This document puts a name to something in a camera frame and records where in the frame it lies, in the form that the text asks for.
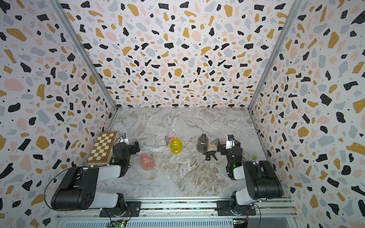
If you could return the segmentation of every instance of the pink plastic bottle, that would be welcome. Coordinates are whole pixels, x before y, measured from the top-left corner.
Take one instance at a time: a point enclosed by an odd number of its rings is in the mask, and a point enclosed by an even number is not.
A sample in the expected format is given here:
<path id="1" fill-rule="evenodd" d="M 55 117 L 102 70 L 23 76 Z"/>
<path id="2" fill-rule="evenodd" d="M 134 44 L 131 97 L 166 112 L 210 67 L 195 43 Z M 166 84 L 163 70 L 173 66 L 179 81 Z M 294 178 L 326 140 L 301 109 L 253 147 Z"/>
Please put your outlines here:
<path id="1" fill-rule="evenodd" d="M 139 165 L 143 170 L 150 171 L 155 166 L 155 160 L 149 154 L 142 154 L 139 159 Z"/>

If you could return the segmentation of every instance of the marble surface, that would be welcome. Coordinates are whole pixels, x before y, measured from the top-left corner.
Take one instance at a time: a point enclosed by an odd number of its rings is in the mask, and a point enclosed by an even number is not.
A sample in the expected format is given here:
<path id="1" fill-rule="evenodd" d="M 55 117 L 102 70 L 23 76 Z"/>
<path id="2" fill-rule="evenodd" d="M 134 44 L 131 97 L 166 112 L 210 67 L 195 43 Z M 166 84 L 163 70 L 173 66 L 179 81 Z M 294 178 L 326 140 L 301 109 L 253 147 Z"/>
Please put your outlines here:
<path id="1" fill-rule="evenodd" d="M 197 138 L 203 133 L 209 142 L 217 138 L 225 142 L 227 134 L 234 134 L 245 159 L 254 154 L 265 160 L 244 108 L 123 108 L 112 131 L 127 133 L 130 142 L 139 142 L 141 151 L 131 156 L 131 167 L 124 177 L 98 183 L 97 189 L 129 197 L 230 196 L 244 188 L 245 181 L 227 177 L 225 155 L 218 152 L 218 161 L 213 157 L 206 161 L 196 150 Z M 184 146 L 182 153 L 170 152 L 165 134 L 176 134 Z M 153 170 L 144 171 L 139 166 L 143 153 L 155 159 Z"/>

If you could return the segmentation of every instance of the cable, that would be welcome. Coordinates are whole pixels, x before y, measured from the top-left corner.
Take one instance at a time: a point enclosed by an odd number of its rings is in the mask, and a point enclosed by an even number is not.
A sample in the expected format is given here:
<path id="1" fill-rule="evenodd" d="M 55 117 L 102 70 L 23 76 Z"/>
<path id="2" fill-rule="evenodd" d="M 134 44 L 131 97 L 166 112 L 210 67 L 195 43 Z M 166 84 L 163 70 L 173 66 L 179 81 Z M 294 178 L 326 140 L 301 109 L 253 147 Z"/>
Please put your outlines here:
<path id="1" fill-rule="evenodd" d="M 253 205 L 256 205 L 257 208 L 258 208 L 258 211 L 260 212 L 260 221 L 258 222 L 258 226 L 257 226 L 257 228 L 258 228 L 260 226 L 260 223 L 261 223 L 261 210 L 260 210 L 260 207 L 257 204 L 253 204 Z"/>

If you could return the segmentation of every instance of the speckled backdrop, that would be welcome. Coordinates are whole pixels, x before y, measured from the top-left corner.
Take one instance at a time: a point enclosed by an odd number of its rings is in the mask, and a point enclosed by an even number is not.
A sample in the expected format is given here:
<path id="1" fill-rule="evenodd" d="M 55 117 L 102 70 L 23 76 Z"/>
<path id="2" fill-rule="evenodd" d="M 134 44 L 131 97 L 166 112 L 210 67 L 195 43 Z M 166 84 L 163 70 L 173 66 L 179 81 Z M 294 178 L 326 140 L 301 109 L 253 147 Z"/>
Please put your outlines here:
<path id="1" fill-rule="evenodd" d="M 50 227 L 46 184 L 85 165 L 112 111 L 47 1 L 0 7 L 0 227 Z"/>
<path id="2" fill-rule="evenodd" d="M 119 107 L 248 106 L 293 0 L 61 0 Z"/>
<path id="3" fill-rule="evenodd" d="M 303 1 L 253 114 L 303 227 L 365 227 L 365 1 Z"/>

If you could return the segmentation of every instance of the dark glass bottle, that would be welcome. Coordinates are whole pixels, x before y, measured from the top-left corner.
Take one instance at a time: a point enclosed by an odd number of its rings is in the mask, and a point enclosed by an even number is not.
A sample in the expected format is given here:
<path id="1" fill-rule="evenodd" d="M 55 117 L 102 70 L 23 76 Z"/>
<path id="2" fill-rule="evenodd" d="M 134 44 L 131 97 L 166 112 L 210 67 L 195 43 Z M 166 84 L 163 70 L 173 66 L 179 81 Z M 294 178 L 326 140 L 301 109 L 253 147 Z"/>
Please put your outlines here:
<path id="1" fill-rule="evenodd" d="M 199 151 L 200 153 L 205 153 L 208 151 L 208 137 L 206 136 L 206 134 L 202 134 L 199 138 L 198 138 L 198 143 L 196 144 L 196 149 L 197 151 Z"/>

